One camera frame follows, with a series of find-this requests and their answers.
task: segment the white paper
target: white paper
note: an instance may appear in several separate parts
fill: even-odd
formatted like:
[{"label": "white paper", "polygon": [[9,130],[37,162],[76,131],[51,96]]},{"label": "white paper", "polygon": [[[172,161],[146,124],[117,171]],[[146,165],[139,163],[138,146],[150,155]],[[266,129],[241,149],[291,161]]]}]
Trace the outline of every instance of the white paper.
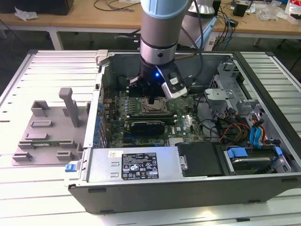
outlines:
[{"label": "white paper", "polygon": [[21,20],[27,21],[27,20],[33,20],[33,19],[38,19],[38,15],[36,12],[25,12],[22,10],[19,10],[15,7],[15,16],[20,18]]},{"label": "white paper", "polygon": [[285,13],[285,11],[283,9],[281,9],[277,14],[276,14],[277,17],[279,18],[282,18],[282,19],[285,19],[287,18],[288,14]]}]

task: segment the warning label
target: warning label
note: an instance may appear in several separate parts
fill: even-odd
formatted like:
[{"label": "warning label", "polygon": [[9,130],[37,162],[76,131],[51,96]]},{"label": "warning label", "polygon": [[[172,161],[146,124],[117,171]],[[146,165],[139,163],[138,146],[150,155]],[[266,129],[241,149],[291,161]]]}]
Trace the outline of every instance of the warning label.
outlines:
[{"label": "warning label", "polygon": [[156,153],[123,154],[121,177],[124,180],[159,178]]}]

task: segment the blue cable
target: blue cable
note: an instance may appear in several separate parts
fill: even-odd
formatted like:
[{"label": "blue cable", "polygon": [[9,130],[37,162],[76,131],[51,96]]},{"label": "blue cable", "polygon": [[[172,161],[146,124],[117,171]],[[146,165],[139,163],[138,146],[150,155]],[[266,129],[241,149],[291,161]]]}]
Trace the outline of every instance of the blue cable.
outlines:
[{"label": "blue cable", "polygon": [[[229,29],[231,28],[230,21],[227,17],[224,17],[224,16],[218,16],[218,17],[226,19],[228,22]],[[225,51],[226,47],[228,46],[230,37],[231,37],[231,33],[232,32],[227,32],[227,34],[228,34],[228,37],[226,38],[227,42],[226,42],[225,46],[222,48],[222,51]]]}]

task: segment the white sticker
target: white sticker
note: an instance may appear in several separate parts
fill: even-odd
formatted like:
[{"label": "white sticker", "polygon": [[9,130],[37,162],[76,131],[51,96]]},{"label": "white sticker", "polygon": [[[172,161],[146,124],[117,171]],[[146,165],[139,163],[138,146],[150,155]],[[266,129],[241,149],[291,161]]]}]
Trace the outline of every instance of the white sticker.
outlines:
[{"label": "white sticker", "polygon": [[173,78],[173,79],[171,79],[170,80],[170,83],[172,84],[172,85],[175,85],[175,84],[177,84],[179,81],[178,81],[178,78]]},{"label": "white sticker", "polygon": [[109,158],[119,158],[119,157],[122,156],[122,154],[123,154],[123,151],[116,151],[116,150],[114,150],[114,151],[109,151],[108,157],[109,157]]}]

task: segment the black object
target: black object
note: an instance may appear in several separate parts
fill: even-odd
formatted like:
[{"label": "black object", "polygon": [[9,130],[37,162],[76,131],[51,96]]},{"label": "black object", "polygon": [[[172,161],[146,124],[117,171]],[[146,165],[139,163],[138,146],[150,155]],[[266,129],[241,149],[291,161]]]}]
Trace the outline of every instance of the black object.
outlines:
[{"label": "black object", "polygon": [[233,10],[233,15],[243,17],[247,9],[248,9],[248,5],[236,4]]},{"label": "black object", "polygon": [[217,16],[218,9],[220,8],[221,2],[222,2],[221,0],[214,0],[213,1],[212,7],[214,8],[214,16]]},{"label": "black object", "polygon": [[184,177],[228,175],[224,158],[218,153],[214,143],[179,143],[176,146],[179,155],[183,156],[187,163],[187,170],[182,171]]},{"label": "black object", "polygon": [[230,19],[229,22],[230,22],[231,27],[237,27],[237,25],[238,25],[238,21],[236,21],[236,20]]},{"label": "black object", "polygon": [[14,13],[15,7],[26,12],[67,15],[73,0],[0,0],[0,13]]},{"label": "black object", "polygon": [[136,121],[131,125],[132,135],[158,136],[164,134],[165,123],[162,121]]}]

